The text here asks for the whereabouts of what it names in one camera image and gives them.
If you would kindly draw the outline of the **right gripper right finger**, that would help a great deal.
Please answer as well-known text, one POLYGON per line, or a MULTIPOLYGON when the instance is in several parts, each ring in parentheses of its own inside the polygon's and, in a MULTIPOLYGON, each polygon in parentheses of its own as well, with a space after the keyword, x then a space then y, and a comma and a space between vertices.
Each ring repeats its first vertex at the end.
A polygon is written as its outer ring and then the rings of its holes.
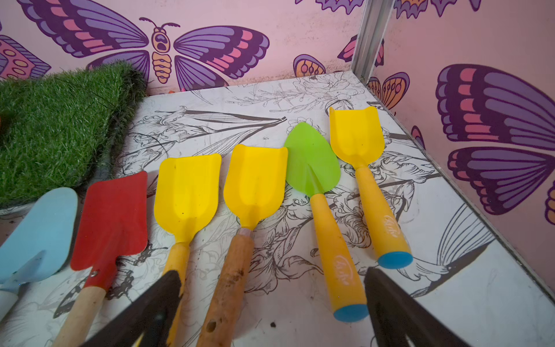
POLYGON ((396 282, 370 267, 364 277, 378 346, 467 346, 396 282))

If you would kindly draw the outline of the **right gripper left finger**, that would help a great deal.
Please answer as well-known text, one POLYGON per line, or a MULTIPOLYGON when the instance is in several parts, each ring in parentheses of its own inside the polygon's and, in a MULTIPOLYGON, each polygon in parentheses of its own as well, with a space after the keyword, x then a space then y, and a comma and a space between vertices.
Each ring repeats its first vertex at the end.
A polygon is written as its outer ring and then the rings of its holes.
POLYGON ((181 301, 181 281, 170 270, 84 346, 167 346, 181 301))

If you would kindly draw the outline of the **red shovel wooden handle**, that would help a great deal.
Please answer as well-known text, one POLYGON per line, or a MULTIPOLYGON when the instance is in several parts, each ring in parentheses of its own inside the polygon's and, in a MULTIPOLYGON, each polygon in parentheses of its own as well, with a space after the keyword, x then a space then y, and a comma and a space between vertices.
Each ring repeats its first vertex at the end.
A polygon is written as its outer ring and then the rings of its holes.
POLYGON ((90 269, 53 345, 80 346, 116 278, 116 260, 147 246, 147 173, 92 184, 86 193, 70 267, 90 269))

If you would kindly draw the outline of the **light blue trowel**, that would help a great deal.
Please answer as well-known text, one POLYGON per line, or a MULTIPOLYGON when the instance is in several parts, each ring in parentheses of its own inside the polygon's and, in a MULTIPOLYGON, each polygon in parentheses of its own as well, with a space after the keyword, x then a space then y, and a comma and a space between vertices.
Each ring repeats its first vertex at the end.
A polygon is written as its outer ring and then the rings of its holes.
POLYGON ((20 287, 45 280, 66 263, 77 215, 77 193, 53 189, 33 205, 1 246, 1 317, 19 299, 20 287))

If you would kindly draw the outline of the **green trowel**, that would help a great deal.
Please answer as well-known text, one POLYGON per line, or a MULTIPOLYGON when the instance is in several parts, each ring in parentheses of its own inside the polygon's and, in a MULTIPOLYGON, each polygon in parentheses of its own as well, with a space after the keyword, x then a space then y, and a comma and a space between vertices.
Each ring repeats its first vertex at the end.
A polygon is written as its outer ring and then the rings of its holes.
POLYGON ((341 168, 328 141, 306 122, 288 134, 286 181, 309 198, 333 317, 346 323, 369 315, 364 287, 325 194, 337 186, 341 168))

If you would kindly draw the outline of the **green artificial grass mat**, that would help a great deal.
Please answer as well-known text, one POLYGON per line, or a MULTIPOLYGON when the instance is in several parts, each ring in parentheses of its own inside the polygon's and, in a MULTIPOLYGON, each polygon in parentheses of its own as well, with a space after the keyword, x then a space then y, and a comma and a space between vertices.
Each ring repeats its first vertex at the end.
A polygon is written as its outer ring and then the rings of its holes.
POLYGON ((124 62, 1 82, 1 208, 113 178, 146 95, 143 73, 124 62))

